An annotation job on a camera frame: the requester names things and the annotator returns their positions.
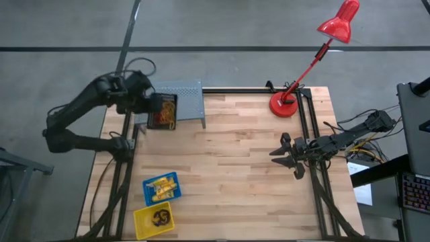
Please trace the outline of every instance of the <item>yellow tray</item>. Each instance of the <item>yellow tray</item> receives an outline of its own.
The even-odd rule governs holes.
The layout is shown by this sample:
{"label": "yellow tray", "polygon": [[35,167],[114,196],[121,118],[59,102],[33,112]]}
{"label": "yellow tray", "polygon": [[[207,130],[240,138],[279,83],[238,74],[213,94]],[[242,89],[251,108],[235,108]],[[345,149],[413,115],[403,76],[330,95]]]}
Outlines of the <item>yellow tray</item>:
{"label": "yellow tray", "polygon": [[[170,222],[167,225],[155,226],[152,222],[154,213],[160,211],[161,209],[168,210],[170,213]],[[136,210],[133,212],[134,215],[134,228],[136,229],[136,238],[138,240],[146,239],[148,237],[159,235],[161,233],[170,231],[175,228],[175,223],[173,222],[172,209],[170,207],[170,202],[162,202]]]}

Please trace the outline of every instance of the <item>keyboard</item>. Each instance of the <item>keyboard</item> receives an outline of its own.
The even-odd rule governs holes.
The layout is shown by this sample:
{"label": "keyboard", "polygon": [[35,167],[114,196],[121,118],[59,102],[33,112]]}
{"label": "keyboard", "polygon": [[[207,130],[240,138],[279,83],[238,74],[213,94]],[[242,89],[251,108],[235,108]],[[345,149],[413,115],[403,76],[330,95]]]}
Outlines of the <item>keyboard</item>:
{"label": "keyboard", "polygon": [[430,214],[430,179],[402,174],[402,203],[404,208]]}

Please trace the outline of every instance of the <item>lamp shade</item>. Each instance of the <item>lamp shade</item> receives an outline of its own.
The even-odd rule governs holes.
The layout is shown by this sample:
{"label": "lamp shade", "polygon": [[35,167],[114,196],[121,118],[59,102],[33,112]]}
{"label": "lamp shade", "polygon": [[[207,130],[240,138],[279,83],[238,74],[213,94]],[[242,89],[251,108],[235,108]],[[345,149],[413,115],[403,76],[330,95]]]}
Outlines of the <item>lamp shade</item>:
{"label": "lamp shade", "polygon": [[318,31],[322,32],[344,43],[349,43],[351,39],[351,20],[355,16],[360,6],[358,0],[346,0],[336,16],[322,23],[318,27]]}

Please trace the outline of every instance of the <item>blue tray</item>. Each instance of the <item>blue tray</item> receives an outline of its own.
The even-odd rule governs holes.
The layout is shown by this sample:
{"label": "blue tray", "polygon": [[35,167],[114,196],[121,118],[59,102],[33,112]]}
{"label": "blue tray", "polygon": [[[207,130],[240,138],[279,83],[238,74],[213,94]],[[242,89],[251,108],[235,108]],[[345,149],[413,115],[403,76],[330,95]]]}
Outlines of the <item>blue tray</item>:
{"label": "blue tray", "polygon": [[[158,201],[158,202],[153,202],[151,198],[155,195],[155,190],[154,190],[154,188],[148,187],[147,184],[153,183],[155,180],[157,180],[159,178],[162,178],[162,177],[173,177],[173,180],[175,180],[175,183],[177,184],[177,188],[173,191],[174,197],[168,198],[168,199],[164,199],[164,200],[161,200],[161,201]],[[152,206],[154,204],[158,204],[158,203],[161,203],[161,202],[166,202],[166,201],[169,201],[169,200],[172,200],[172,199],[176,199],[176,198],[182,196],[181,187],[179,186],[179,181],[177,179],[176,172],[171,172],[171,173],[160,175],[160,176],[157,176],[157,177],[154,177],[154,178],[151,178],[151,179],[144,180],[143,183],[142,183],[142,185],[143,185],[143,195],[145,197],[145,204],[147,206]]]}

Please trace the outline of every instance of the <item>red desk lamp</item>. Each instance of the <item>red desk lamp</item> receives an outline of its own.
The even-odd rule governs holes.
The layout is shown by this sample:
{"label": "red desk lamp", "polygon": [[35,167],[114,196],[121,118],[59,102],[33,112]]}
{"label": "red desk lamp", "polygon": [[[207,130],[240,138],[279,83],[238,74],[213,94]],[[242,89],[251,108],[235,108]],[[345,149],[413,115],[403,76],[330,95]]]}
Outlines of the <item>red desk lamp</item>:
{"label": "red desk lamp", "polygon": [[330,37],[330,40],[321,46],[314,61],[312,61],[297,81],[291,84],[287,91],[278,92],[271,97],[269,107],[276,116],[286,118],[292,116],[297,111],[298,104],[296,98],[291,93],[299,86],[299,82],[308,74],[313,66],[323,59],[329,50],[331,41],[336,39],[346,44],[349,43],[351,39],[351,26],[349,24],[357,13],[359,6],[360,2],[358,0],[346,0],[334,18],[327,20],[318,27],[317,30]]}

